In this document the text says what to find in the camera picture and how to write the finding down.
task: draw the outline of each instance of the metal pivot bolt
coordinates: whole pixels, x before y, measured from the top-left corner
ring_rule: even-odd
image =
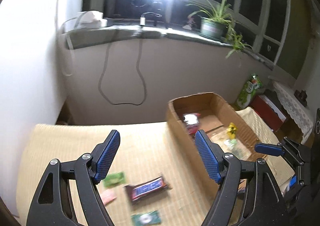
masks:
[[[55,165],[55,164],[57,164],[58,163],[58,159],[52,159],[51,161],[50,161],[50,165]]]
[[[266,163],[266,161],[265,161],[263,158],[259,158],[259,159],[258,159],[258,163],[259,163],[260,165],[264,165],[264,164]]]
[[[86,153],[82,156],[82,159],[87,160],[91,157],[91,155],[89,153]]]
[[[224,154],[224,157],[225,157],[226,159],[231,159],[231,158],[233,158],[233,154],[231,154],[231,153],[226,153],[226,154]]]

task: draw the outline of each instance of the lace cloth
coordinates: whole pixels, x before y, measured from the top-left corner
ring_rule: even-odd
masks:
[[[313,129],[313,116],[308,108],[305,108],[295,97],[291,88],[286,85],[273,81],[273,90],[277,93],[278,99],[284,109],[288,112],[290,117],[298,125],[303,133],[301,144],[306,143],[312,129]]]

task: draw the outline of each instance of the beige tablecloth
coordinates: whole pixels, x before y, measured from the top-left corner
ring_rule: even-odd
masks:
[[[261,141],[277,143],[274,134],[252,109],[238,113]],[[16,200],[22,225],[26,225],[33,194],[50,160],[76,160],[103,142],[112,129],[120,132],[121,144],[110,173],[124,171],[127,182],[132,185],[163,173],[173,188],[132,207],[123,185],[117,186],[114,188],[117,199],[106,207],[115,225],[132,225],[130,215],[153,210],[160,211],[164,226],[201,225],[213,200],[207,198],[200,182],[191,173],[188,160],[180,152],[166,122],[105,126],[37,125],[23,152],[18,176]],[[268,157],[267,162],[279,184],[293,175],[281,157]],[[74,181],[70,181],[70,188],[78,222],[87,225]],[[98,185],[98,190],[104,190],[103,184]]]

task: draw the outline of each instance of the windowsill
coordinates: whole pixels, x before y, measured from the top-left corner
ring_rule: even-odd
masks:
[[[73,49],[80,49],[100,44],[106,44],[116,41],[124,41],[136,38],[143,39],[160,39],[166,37],[173,40],[189,41],[202,43],[212,46],[224,46],[231,47],[229,43],[223,43],[214,41],[198,35],[193,31],[180,31],[172,28],[164,29],[161,27],[141,27],[139,25],[115,25],[111,27],[98,28],[98,29],[87,29],[81,28],[71,30],[67,33],[62,34],[63,41],[67,49],[70,49],[66,40],[66,35],[69,35]],[[269,69],[273,69],[273,64],[269,63],[263,57],[255,54],[252,50],[246,49],[244,53],[251,56],[256,61],[261,62]]]

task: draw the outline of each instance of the pink object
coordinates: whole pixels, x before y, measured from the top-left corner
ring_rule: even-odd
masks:
[[[104,206],[117,198],[116,193],[111,189],[105,190],[102,194],[100,194],[100,197]]]

